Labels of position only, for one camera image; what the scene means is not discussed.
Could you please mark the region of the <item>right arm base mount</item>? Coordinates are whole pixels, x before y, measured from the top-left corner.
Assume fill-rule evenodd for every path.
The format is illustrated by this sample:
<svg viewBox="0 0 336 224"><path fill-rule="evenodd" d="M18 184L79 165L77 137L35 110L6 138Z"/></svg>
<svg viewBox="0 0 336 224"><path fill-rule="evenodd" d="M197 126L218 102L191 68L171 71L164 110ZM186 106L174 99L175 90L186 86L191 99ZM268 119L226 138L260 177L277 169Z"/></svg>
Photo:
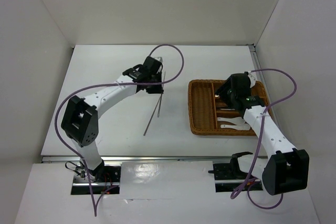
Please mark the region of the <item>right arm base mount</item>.
<svg viewBox="0 0 336 224"><path fill-rule="evenodd" d="M213 163L213 168L208 173L214 177L217 193L233 192L247 175L244 172L235 172L230 163Z"/></svg>

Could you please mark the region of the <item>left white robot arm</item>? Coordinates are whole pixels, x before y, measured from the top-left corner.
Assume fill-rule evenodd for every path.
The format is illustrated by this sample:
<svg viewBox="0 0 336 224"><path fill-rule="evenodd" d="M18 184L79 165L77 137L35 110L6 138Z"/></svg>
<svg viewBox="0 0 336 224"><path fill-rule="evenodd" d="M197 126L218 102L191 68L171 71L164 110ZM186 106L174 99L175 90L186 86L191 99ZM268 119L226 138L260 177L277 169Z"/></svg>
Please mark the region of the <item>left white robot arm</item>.
<svg viewBox="0 0 336 224"><path fill-rule="evenodd" d="M80 98L77 95L68 101L61 128L72 140L76 151L86 162L85 175L93 182L101 180L107 172L95 143L99 134L100 117L123 99L145 90L149 94L161 94L161 85L151 85L162 81L163 59L146 57L144 63L127 69L114 82L91 95Z"/></svg>

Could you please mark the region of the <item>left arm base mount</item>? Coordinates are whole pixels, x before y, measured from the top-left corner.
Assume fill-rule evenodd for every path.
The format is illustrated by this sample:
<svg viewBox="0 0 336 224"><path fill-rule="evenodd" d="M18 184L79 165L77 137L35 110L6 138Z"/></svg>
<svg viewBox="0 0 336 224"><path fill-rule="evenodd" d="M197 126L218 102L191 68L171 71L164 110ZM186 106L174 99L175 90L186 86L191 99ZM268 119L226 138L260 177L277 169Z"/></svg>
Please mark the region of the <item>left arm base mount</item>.
<svg viewBox="0 0 336 224"><path fill-rule="evenodd" d="M89 195L88 178L91 179L92 192L94 195L99 195L108 190L106 194L119 194L120 192L120 165L107 165L101 173L93 176L87 173L82 163L66 162L65 168L74 173L72 180L72 195Z"/></svg>

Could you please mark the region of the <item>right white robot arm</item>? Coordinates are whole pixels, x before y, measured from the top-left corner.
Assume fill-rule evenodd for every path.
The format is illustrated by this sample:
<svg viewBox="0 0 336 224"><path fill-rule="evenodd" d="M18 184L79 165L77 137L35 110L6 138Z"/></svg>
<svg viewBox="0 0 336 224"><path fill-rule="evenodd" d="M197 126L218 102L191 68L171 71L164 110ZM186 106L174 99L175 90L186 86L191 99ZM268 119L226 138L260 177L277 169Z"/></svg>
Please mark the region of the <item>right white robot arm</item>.
<svg viewBox="0 0 336 224"><path fill-rule="evenodd" d="M268 113L269 106L251 89L256 84L249 72L231 75L215 94L239 113L258 137L257 147L263 147L266 159L257 153L233 154L229 172L246 181L260 179L263 188L272 196L303 190L308 184L309 155L297 149L281 132Z"/></svg>

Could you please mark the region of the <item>grey chopstick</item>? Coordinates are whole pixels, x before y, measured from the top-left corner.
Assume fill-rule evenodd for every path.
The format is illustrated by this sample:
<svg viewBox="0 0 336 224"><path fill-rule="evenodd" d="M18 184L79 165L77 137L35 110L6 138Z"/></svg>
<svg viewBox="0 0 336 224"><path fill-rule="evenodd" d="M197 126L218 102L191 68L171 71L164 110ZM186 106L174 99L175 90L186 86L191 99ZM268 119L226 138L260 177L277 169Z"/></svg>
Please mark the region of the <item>grey chopstick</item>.
<svg viewBox="0 0 336 224"><path fill-rule="evenodd" d="M147 131L148 131L148 129L149 129L149 127L150 127L150 124L151 124L151 122L152 122L152 120L153 120L153 118L154 118L154 115L155 115L155 112L156 112L158 106L159 106L159 99L158 99L158 101L157 101L157 103L156 103L156 105L155 105L155 107L154 107L154 110L153 110L151 116L150 116L150 119L149 119L149 121L148 121L148 123L147 123L147 126L146 126L145 130L144 130L143 136L146 136Z"/></svg>
<svg viewBox="0 0 336 224"><path fill-rule="evenodd" d="M162 81L165 81L165 77L166 77L166 71L164 71ZM158 106L157 118L160 117L160 110L161 110L161 104L162 104L162 97L163 97L163 93L161 93L160 98L159 98L159 106Z"/></svg>

